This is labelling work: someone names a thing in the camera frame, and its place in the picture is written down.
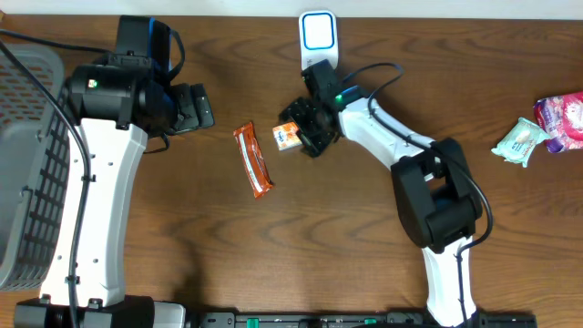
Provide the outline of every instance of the small box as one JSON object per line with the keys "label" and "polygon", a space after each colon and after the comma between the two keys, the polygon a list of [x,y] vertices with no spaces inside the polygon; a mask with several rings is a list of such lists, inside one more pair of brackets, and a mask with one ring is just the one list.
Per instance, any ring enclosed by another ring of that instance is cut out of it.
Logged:
{"label": "small box", "polygon": [[300,146],[302,141],[296,135],[298,130],[298,126],[293,122],[273,128],[273,137],[277,141],[277,147],[280,150],[285,150]]}

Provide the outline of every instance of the pink package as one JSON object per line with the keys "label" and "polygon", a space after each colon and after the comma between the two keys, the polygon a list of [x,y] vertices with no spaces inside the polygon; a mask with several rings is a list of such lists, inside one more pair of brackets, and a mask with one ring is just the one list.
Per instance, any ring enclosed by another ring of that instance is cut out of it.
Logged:
{"label": "pink package", "polygon": [[540,99],[535,116],[551,137],[545,141],[549,152],[583,149],[583,92]]}

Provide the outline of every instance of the snack bag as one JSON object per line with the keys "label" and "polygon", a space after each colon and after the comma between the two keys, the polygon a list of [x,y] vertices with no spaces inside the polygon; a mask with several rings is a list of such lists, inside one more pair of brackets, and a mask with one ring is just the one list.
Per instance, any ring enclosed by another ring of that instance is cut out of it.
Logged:
{"label": "snack bag", "polygon": [[535,116],[551,137],[545,141],[549,152],[583,149],[583,92],[540,99]]}
{"label": "snack bag", "polygon": [[253,122],[237,128],[233,132],[233,136],[239,145],[239,151],[243,157],[243,166],[253,188],[253,195],[257,199],[273,188],[273,184],[270,181],[265,161],[261,156],[261,150],[255,138]]}
{"label": "snack bag", "polygon": [[526,118],[519,118],[518,124],[498,142],[492,152],[502,156],[505,161],[522,164],[525,168],[535,146],[549,138],[550,136],[538,125]]}

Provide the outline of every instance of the gray basket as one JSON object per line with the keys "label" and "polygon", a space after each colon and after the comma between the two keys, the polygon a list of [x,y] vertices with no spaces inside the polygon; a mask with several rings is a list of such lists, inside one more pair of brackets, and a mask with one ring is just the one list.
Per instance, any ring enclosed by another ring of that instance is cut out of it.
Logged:
{"label": "gray basket", "polygon": [[[43,46],[8,48],[58,97],[64,68]],[[40,286],[53,260],[68,176],[65,125],[0,55],[0,291]]]}

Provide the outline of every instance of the cable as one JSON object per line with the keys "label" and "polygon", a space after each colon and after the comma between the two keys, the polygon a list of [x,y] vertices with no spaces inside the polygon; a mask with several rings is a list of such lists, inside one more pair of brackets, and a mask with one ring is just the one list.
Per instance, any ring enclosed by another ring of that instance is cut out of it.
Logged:
{"label": "cable", "polygon": [[73,242],[71,244],[71,253],[69,257],[69,271],[68,276],[66,277],[69,288],[69,311],[71,314],[71,322],[73,323],[73,327],[79,328],[79,319],[77,316],[77,290],[76,290],[77,249],[79,245],[79,236],[81,234],[80,232],[83,221],[83,214],[85,213],[85,205],[87,202],[87,193],[89,191],[89,181],[91,177],[91,162],[89,161],[89,155],[87,153],[85,145],[83,144],[81,136],[74,128],[73,123],[66,116],[65,111],[59,106],[55,98],[50,94],[50,92],[48,92],[48,90],[46,90],[43,84],[40,81],[38,81],[36,77],[32,73],[30,73],[30,71],[10,52],[10,50],[6,47],[2,40],[0,40],[0,51],[2,51],[6,58],[8,58],[8,60],[10,60],[10,62],[22,74],[24,74],[35,87],[37,87],[41,91],[41,93],[45,96],[48,103],[51,104],[53,108],[55,108],[55,112],[58,114],[59,118],[61,118],[66,128],[71,132],[71,135],[73,136],[73,139],[75,140],[81,153],[81,159],[83,161],[83,177],[82,177],[83,184],[81,187],[81,196],[79,198],[77,219],[75,221],[75,229],[73,232]]}
{"label": "cable", "polygon": [[1,36],[11,36],[11,37],[15,37],[15,38],[25,40],[28,42],[38,43],[39,45],[53,46],[53,47],[57,47],[57,48],[61,48],[61,49],[67,49],[67,50],[89,51],[89,52],[96,52],[96,53],[100,53],[100,54],[105,54],[105,53],[110,52],[109,50],[95,48],[92,46],[74,46],[74,45],[62,44],[62,43],[58,43],[58,42],[54,42],[54,41],[41,39],[41,38],[26,36],[26,35],[23,35],[23,34],[20,34],[17,32],[13,32],[13,31],[8,31],[5,29],[0,29],[0,35]]}
{"label": "cable", "polygon": [[484,210],[486,212],[486,217],[487,217],[487,226],[486,226],[486,231],[484,232],[484,234],[482,234],[482,236],[480,236],[480,238],[476,239],[475,241],[469,242],[468,244],[460,247],[457,250],[457,254],[455,255],[455,258],[457,259],[457,278],[458,278],[458,282],[459,282],[459,302],[461,304],[462,307],[462,316],[464,318],[463,321],[463,325],[466,325],[467,322],[467,315],[465,313],[465,300],[464,300],[464,279],[463,279],[463,273],[462,273],[462,252],[471,249],[474,246],[477,246],[479,244],[481,244],[482,242],[484,242],[489,236],[490,233],[492,232],[492,228],[494,226],[494,216],[492,214],[492,208],[490,207],[490,203],[485,195],[485,193],[482,191],[482,189],[477,185],[477,183],[474,181],[474,179],[472,179],[472,177],[470,177],[470,175],[468,174],[468,172],[464,169],[464,167],[462,167],[456,160],[450,158],[449,156],[447,156],[446,154],[436,150],[436,149],[431,149],[429,147],[427,147],[426,145],[423,145],[417,141],[414,141],[411,136],[406,136],[403,133],[401,133],[399,130],[389,126],[388,124],[386,124],[382,119],[380,119],[375,113],[375,109],[373,108],[373,99],[376,98],[376,95],[378,95],[385,87],[391,85],[394,81],[398,80],[399,78],[401,78],[404,74],[404,70],[400,65],[394,64],[394,63],[379,63],[379,64],[373,64],[370,65],[368,67],[363,67],[360,68],[358,70],[356,70],[354,73],[349,74],[347,77],[345,77],[343,79],[343,83],[350,80],[351,78],[355,77],[358,73],[366,70],[366,69],[370,69],[373,67],[379,67],[379,66],[390,66],[390,67],[394,67],[399,71],[399,75],[397,77],[394,77],[392,79],[390,79],[388,82],[384,83],[383,85],[381,85],[380,87],[378,87],[377,89],[375,89],[373,91],[373,93],[371,94],[371,96],[368,97],[368,102],[367,102],[367,107],[368,110],[371,114],[371,116],[376,119],[377,122],[379,122],[379,124],[381,126],[383,126],[384,128],[388,129],[389,131],[391,131],[392,133],[394,133],[397,137],[405,140],[406,142],[424,150],[427,151],[429,154],[431,154],[432,156],[439,158],[440,160],[442,160],[443,162],[446,162],[448,164],[453,165],[456,169],[459,170],[460,174],[462,175],[462,177],[464,177],[464,179],[467,180],[467,182],[472,186],[472,188],[474,188],[474,190],[476,191],[478,197],[480,198],[480,200],[482,201],[482,203],[484,204]]}
{"label": "cable", "polygon": [[176,39],[176,43],[179,45],[180,61],[174,66],[174,68],[172,68],[172,70],[170,70],[168,72],[168,80],[169,81],[173,80],[174,77],[176,77],[180,73],[180,70],[182,69],[182,66],[184,65],[184,58],[186,57],[186,53],[184,51],[184,45],[182,45],[182,40],[180,40],[179,33],[175,30],[171,30],[170,33],[172,36],[174,36],[174,38]]}
{"label": "cable", "polygon": [[396,68],[399,71],[399,75],[396,78],[394,78],[391,81],[385,83],[386,86],[388,86],[391,83],[393,83],[394,81],[398,80],[404,74],[404,69],[399,64],[388,63],[388,62],[387,63],[376,63],[376,64],[369,65],[367,67],[358,68],[357,70],[355,70],[354,72],[352,72],[351,74],[349,74],[345,78],[343,78],[343,84],[345,84],[346,82],[350,81],[351,79],[353,79],[353,77],[356,77],[357,75],[359,75],[363,71],[368,70],[368,69],[371,69],[371,68],[375,68],[375,67],[394,67],[394,68]]}
{"label": "cable", "polygon": [[164,141],[164,148],[144,151],[144,155],[160,153],[170,148],[170,139],[168,139],[168,135],[166,133],[162,133],[160,138],[162,138],[162,141]]}

